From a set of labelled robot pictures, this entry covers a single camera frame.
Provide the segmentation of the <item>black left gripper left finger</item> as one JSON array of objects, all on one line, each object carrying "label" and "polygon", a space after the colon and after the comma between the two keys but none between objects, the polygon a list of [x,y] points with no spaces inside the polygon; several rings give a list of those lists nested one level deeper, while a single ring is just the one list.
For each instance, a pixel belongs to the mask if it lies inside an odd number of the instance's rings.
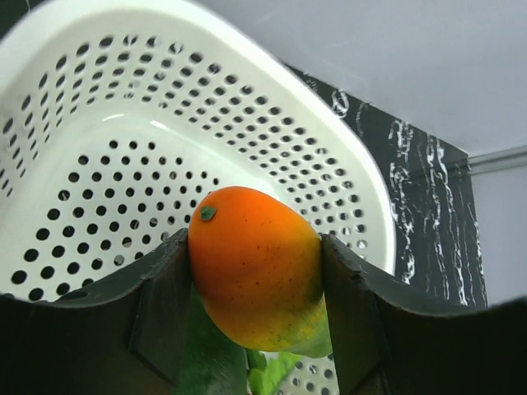
[{"label": "black left gripper left finger", "polygon": [[168,394],[190,300],[186,229],[54,302],[1,298],[4,394]]}]

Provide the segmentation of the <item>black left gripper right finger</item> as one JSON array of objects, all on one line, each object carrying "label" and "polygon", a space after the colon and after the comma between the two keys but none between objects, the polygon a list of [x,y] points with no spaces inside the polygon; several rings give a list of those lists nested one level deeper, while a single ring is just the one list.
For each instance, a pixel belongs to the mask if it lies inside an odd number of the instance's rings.
[{"label": "black left gripper right finger", "polygon": [[322,238],[324,293],[342,394],[523,394],[526,300],[453,304]]}]

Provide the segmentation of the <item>white perforated plastic basket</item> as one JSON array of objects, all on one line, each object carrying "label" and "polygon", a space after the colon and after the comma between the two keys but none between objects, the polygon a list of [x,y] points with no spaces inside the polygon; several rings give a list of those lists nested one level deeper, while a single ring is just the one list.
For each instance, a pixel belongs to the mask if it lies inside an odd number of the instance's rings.
[{"label": "white perforated plastic basket", "polygon": [[301,81],[186,1],[51,1],[1,38],[1,298],[54,302],[261,190],[393,273],[382,175]]}]

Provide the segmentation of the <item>orange fake mango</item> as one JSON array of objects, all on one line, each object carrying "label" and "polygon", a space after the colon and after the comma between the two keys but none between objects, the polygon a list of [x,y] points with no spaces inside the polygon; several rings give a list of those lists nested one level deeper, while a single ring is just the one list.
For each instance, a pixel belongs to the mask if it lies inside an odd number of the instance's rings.
[{"label": "orange fake mango", "polygon": [[219,188],[196,207],[188,247],[203,306],[230,340],[329,353],[321,239],[300,214],[256,189]]}]

